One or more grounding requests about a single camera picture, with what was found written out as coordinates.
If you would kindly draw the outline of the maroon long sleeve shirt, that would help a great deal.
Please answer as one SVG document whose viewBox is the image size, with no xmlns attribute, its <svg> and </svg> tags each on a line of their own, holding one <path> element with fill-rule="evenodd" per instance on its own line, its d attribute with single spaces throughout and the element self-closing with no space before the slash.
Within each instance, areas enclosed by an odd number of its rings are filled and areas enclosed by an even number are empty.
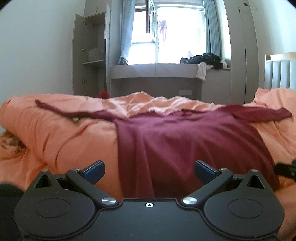
<svg viewBox="0 0 296 241">
<path fill-rule="evenodd" d="M 39 100 L 36 104 L 68 118 L 102 119 L 116 125 L 125 198 L 181 198 L 192 193 L 202 186 L 194 175 L 197 160 L 236 174 L 257 169 L 272 189 L 280 185 L 273 158 L 253 124 L 291 117 L 285 108 L 228 105 L 214 111 L 147 111 L 120 117 L 105 110 L 67 113 Z"/>
</svg>

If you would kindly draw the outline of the dark clothes pile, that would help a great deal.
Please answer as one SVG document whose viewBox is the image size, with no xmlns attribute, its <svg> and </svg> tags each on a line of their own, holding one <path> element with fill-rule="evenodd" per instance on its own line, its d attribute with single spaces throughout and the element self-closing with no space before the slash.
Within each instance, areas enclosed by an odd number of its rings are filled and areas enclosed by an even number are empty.
<svg viewBox="0 0 296 241">
<path fill-rule="evenodd" d="M 214 69 L 222 69 L 223 63 L 221 58 L 213 53 L 204 53 L 202 55 L 192 56 L 190 58 L 181 58 L 181 64 L 200 64 L 206 63 L 207 65 L 212 65 Z"/>
</svg>

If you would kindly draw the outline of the orange duvet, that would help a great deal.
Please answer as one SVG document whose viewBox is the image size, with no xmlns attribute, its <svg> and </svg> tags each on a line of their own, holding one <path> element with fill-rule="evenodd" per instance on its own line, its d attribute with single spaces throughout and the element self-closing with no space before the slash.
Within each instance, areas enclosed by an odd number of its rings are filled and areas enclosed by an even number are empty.
<svg viewBox="0 0 296 241">
<path fill-rule="evenodd" d="M 185 97 L 152 97 L 145 92 L 102 100 L 65 94 L 37 94 L 13 97 L 1 106 L 1 183 L 26 190 L 41 169 L 54 174 L 70 168 L 84 168 L 103 160 L 106 173 L 96 184 L 111 196 L 123 199 L 118 174 L 117 131 L 114 123 L 90 118 L 73 121 L 37 107 L 35 100 L 65 112 L 107 110 L 116 116 L 131 117 L 146 111 L 169 114 L 181 109 L 213 111 L 221 104 L 190 100 Z M 259 88 L 250 107 L 286 108 L 293 116 L 279 122 L 251 124 L 261 135 L 275 164 L 290 164 L 295 159 L 295 90 Z M 295 183 L 280 177 L 276 191 L 285 210 L 279 231 L 282 240 L 295 237 Z"/>
</svg>

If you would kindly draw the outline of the red plush object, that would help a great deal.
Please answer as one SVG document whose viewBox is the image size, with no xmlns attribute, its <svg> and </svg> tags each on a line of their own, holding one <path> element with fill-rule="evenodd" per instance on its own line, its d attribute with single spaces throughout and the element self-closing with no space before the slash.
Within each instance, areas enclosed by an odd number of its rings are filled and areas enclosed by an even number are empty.
<svg viewBox="0 0 296 241">
<path fill-rule="evenodd" d="M 100 98 L 100 99 L 109 99 L 110 94 L 107 91 L 103 91 L 97 97 Z"/>
</svg>

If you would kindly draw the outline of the grey padded headboard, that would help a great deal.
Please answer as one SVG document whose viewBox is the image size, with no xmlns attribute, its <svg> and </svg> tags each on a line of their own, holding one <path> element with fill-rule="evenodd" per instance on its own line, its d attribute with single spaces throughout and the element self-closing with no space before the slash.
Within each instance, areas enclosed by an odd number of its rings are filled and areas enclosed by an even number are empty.
<svg viewBox="0 0 296 241">
<path fill-rule="evenodd" d="M 265 56 L 264 89 L 296 89 L 296 52 Z"/>
</svg>

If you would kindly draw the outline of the grey window bench cabinet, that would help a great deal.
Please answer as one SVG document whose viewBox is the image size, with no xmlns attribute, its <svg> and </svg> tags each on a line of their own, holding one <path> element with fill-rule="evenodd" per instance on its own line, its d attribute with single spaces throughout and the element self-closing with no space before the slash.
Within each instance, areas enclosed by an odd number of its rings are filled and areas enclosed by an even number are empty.
<svg viewBox="0 0 296 241">
<path fill-rule="evenodd" d="M 144 91 L 151 96 L 189 99 L 215 104 L 231 102 L 231 70 L 210 69 L 205 80 L 196 77 L 194 64 L 116 65 L 110 68 L 110 95 Z"/>
</svg>

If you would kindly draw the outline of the white garment hanging off bench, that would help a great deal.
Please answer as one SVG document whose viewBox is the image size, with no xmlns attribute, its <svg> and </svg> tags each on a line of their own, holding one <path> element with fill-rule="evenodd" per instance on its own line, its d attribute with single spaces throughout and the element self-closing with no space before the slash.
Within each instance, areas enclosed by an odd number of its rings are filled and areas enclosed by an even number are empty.
<svg viewBox="0 0 296 241">
<path fill-rule="evenodd" d="M 197 65 L 196 78 L 202 81 L 206 81 L 206 73 L 208 70 L 212 69 L 214 66 L 209 65 L 205 62 L 201 62 Z"/>
</svg>

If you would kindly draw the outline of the tall grey closet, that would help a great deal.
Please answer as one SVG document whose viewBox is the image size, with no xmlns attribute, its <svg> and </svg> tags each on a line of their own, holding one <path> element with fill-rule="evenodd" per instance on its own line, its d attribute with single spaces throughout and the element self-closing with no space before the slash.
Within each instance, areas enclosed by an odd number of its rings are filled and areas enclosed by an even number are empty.
<svg viewBox="0 0 296 241">
<path fill-rule="evenodd" d="M 224 1 L 231 46 L 231 102 L 252 102 L 258 89 L 258 49 L 249 1 Z"/>
</svg>

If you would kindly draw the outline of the folded white item on shelf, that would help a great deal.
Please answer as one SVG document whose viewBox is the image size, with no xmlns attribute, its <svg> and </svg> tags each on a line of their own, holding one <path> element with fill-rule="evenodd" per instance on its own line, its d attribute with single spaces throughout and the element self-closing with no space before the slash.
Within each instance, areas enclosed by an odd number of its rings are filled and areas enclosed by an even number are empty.
<svg viewBox="0 0 296 241">
<path fill-rule="evenodd" d="M 93 48 L 88 51 L 88 61 L 98 61 L 104 59 L 104 51 L 100 48 Z"/>
</svg>

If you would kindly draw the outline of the right light blue curtain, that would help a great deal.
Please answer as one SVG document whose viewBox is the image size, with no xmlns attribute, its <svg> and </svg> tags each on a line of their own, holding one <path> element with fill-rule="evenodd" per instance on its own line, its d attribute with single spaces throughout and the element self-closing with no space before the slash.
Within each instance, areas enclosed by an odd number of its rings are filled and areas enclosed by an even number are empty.
<svg viewBox="0 0 296 241">
<path fill-rule="evenodd" d="M 214 0 L 204 0 L 206 26 L 206 53 L 213 53 L 222 59 L 221 36 L 216 4 Z"/>
</svg>

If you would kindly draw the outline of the light blue curtain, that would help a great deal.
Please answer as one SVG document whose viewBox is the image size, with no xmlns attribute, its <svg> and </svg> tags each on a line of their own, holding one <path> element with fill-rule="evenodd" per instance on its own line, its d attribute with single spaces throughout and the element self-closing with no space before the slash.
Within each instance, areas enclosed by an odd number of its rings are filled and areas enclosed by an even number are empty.
<svg viewBox="0 0 296 241">
<path fill-rule="evenodd" d="M 132 45 L 133 19 L 136 0 L 124 0 L 122 9 L 121 45 L 118 65 L 128 64 L 128 54 Z"/>
<path fill-rule="evenodd" d="M 221 36 L 216 4 L 214 0 L 204 0 L 206 26 L 206 53 L 213 53 L 222 59 Z"/>
</svg>

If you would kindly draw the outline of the grey open wardrobe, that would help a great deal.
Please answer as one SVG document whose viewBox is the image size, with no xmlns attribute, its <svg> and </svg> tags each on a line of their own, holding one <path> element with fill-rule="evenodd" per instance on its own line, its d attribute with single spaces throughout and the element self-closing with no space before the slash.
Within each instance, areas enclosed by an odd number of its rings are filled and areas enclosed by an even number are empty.
<svg viewBox="0 0 296 241">
<path fill-rule="evenodd" d="M 97 97 L 107 91 L 110 7 L 75 15 L 72 40 L 73 94 Z"/>
</svg>

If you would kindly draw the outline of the purple garment outside window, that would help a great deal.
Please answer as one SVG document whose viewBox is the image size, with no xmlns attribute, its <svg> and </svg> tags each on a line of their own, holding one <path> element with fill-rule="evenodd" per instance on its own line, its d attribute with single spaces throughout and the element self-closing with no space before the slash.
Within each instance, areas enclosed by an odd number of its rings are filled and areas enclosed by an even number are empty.
<svg viewBox="0 0 296 241">
<path fill-rule="evenodd" d="M 162 20 L 158 22 L 158 30 L 159 30 L 159 35 L 162 36 L 162 41 L 164 42 L 167 38 L 167 21 Z"/>
</svg>

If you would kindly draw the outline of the left light blue curtain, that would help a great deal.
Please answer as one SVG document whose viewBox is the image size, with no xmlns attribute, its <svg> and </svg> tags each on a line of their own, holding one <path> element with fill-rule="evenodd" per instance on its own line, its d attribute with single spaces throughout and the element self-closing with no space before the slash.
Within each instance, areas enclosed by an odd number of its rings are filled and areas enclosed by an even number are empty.
<svg viewBox="0 0 296 241">
<path fill-rule="evenodd" d="M 128 54 L 132 45 L 133 19 L 136 0 L 124 0 L 122 9 L 121 45 L 118 65 L 128 64 Z"/>
</svg>

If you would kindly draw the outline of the open brown window sash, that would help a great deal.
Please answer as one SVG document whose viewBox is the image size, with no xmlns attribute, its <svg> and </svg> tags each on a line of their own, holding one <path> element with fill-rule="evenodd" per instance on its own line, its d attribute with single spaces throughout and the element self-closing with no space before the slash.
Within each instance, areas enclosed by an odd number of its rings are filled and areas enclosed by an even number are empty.
<svg viewBox="0 0 296 241">
<path fill-rule="evenodd" d="M 156 7 L 153 0 L 136 1 L 135 12 L 145 13 L 145 32 L 156 36 Z"/>
</svg>

